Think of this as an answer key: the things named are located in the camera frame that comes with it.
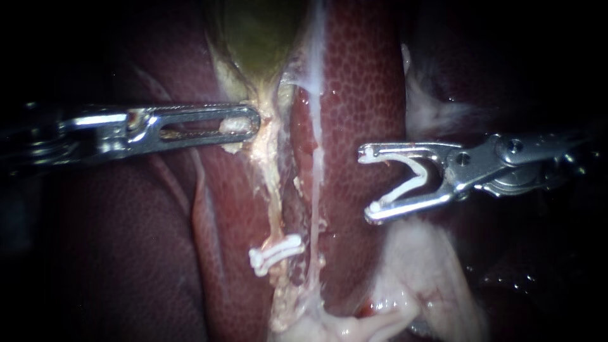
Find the clip applier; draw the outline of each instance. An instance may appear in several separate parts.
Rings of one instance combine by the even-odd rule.
[[[394,160],[407,164],[413,178],[373,201],[365,219],[380,225],[408,214],[465,198],[472,189],[495,197],[515,196],[532,189],[553,189],[566,181],[560,164],[589,138],[581,132],[561,134],[493,134],[479,146],[464,148],[442,142],[384,142],[358,150],[363,164]],[[416,159],[431,161],[443,180],[429,194],[402,198],[428,181],[428,171]]]

